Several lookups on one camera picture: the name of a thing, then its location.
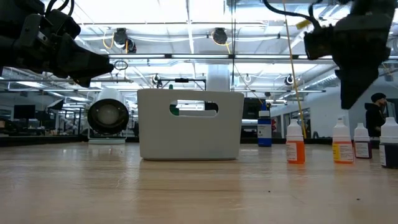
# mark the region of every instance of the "person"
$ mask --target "person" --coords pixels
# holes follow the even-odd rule
[[[365,103],[366,128],[370,137],[380,137],[381,126],[386,122],[382,111],[387,104],[387,100],[383,93],[373,94],[371,100],[373,103]]]

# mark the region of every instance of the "bottle label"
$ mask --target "bottle label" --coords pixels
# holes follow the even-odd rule
[[[286,143],[286,157],[288,161],[297,161],[297,144],[294,142]]]
[[[387,165],[386,161],[386,148],[383,145],[379,146],[379,152],[380,152],[380,163],[382,166]]]
[[[362,158],[369,158],[369,144],[367,142],[356,142],[355,156]]]
[[[271,132],[270,124],[257,124],[257,138],[271,138]]]
[[[333,159],[335,161],[353,162],[354,153],[352,144],[333,144]]]

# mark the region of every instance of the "white bottle cap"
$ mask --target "white bottle cap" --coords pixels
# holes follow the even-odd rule
[[[381,136],[380,141],[382,139],[397,139],[398,138],[398,124],[396,123],[395,118],[390,117],[386,118],[386,122],[383,126],[381,126]]]
[[[349,128],[345,126],[341,118],[337,120],[337,124],[333,128],[333,137],[334,138],[349,137],[351,139],[351,135],[349,134]]]
[[[291,119],[290,125],[287,127],[286,137],[302,137],[303,132],[299,124],[297,124],[297,119]]]
[[[354,132],[355,141],[370,141],[368,130],[363,126],[363,123],[358,123]]]
[[[269,111],[259,111],[259,116],[270,116]]]

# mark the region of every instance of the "yellow pole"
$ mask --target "yellow pole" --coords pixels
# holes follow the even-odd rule
[[[284,4],[284,11],[286,11],[286,3],[285,0],[282,0]],[[299,98],[299,92],[297,91],[297,83],[296,83],[296,76],[294,72],[294,65],[293,65],[293,53],[292,53],[292,46],[290,44],[290,35],[289,35],[289,26],[287,25],[287,16],[285,16],[285,23],[286,23],[286,33],[287,33],[287,43],[289,44],[289,52],[290,52],[290,64],[292,65],[292,75],[293,75],[293,87],[294,90],[296,91],[296,98],[297,98],[297,103],[298,103],[298,110],[300,111],[300,118],[301,118],[301,127],[303,129],[303,135],[304,139],[307,138],[307,133],[305,132],[305,125],[304,125],[304,116],[303,116],[303,111],[301,108],[301,102]]]

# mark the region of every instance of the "orange liquid bottle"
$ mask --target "orange liquid bottle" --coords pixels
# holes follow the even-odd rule
[[[354,163],[354,150],[349,128],[341,118],[333,128],[333,160],[337,164]]]
[[[286,158],[290,164],[305,163],[305,147],[301,127],[296,119],[290,120],[286,134]]]

